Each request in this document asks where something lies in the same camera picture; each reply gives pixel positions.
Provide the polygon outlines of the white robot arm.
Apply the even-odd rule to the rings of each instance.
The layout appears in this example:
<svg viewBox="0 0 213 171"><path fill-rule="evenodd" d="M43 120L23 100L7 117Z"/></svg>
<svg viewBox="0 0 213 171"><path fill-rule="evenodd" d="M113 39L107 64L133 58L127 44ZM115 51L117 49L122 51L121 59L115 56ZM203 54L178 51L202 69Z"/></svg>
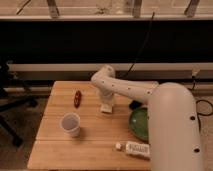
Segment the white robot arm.
<svg viewBox="0 0 213 171"><path fill-rule="evenodd" d="M117 79L110 65L91 83L105 99L117 93L147 105L151 171L204 171L196 100L185 86Z"/></svg>

